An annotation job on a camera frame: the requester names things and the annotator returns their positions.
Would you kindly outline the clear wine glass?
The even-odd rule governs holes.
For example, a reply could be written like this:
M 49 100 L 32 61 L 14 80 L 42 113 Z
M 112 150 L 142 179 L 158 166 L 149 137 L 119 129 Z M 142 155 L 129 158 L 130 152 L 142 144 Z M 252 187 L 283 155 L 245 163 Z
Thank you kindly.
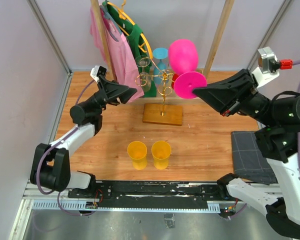
M 149 73 L 146 72 L 146 68 L 150 65 L 151 60 L 146 56 L 138 56 L 135 58 L 137 67 L 139 71 L 139 85 L 142 87 L 144 93 L 147 93 L 151 89 L 151 78 Z

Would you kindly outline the blue plastic goblet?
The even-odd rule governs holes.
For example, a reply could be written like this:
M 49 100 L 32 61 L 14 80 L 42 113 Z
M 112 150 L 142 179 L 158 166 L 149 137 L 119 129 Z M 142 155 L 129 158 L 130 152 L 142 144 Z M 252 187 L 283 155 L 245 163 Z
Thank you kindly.
M 162 76 L 161 71 L 167 68 L 167 65 L 164 63 L 164 60 L 168 57 L 168 49 L 164 47 L 156 48 L 153 52 L 153 57 L 158 60 L 156 66 L 154 66 L 153 74 L 157 75 L 153 77 L 154 83 L 158 86 L 161 84 L 162 79 L 159 77 Z

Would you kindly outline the red plastic cup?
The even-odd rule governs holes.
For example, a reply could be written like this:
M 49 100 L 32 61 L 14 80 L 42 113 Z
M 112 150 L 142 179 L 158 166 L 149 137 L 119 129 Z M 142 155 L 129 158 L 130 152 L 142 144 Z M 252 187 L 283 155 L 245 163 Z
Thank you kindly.
M 179 75 L 177 73 L 174 73 L 171 79 L 171 88 L 174 90 L 175 89 L 175 82 L 178 79 Z

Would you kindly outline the magenta plastic goblet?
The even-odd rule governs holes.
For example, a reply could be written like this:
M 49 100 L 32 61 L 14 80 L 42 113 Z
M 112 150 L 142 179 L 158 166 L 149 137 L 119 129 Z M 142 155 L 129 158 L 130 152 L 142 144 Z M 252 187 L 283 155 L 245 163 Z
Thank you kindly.
M 197 71 L 199 55 L 196 45 L 189 39 L 175 40 L 168 48 L 168 59 L 174 73 L 178 74 L 174 91 L 182 99 L 194 99 L 193 89 L 206 87 L 206 77 Z

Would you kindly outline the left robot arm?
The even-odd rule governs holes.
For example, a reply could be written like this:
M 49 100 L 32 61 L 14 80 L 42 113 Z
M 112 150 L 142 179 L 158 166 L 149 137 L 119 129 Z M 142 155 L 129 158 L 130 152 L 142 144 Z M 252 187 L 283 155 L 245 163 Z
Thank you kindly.
M 98 90 L 69 111 L 74 127 L 59 139 L 49 144 L 40 143 L 35 148 L 29 179 L 44 195 L 68 188 L 79 189 L 86 198 L 97 193 L 93 175 L 71 171 L 70 157 L 101 130 L 102 113 L 107 105 L 126 104 L 137 89 L 108 81 L 103 75 L 94 77 L 94 82 Z

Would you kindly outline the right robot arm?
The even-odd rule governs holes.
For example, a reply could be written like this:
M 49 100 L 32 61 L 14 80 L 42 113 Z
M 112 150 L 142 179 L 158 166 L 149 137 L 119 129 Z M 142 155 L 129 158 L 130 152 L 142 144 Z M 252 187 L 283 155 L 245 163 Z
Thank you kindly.
M 282 193 L 268 194 L 229 173 L 217 181 L 217 196 L 245 202 L 279 235 L 300 240 L 300 93 L 288 90 L 269 99 L 258 91 L 278 76 L 278 71 L 265 73 L 259 67 L 242 69 L 192 92 L 224 117 L 240 113 L 263 125 L 255 132 L 256 144 Z

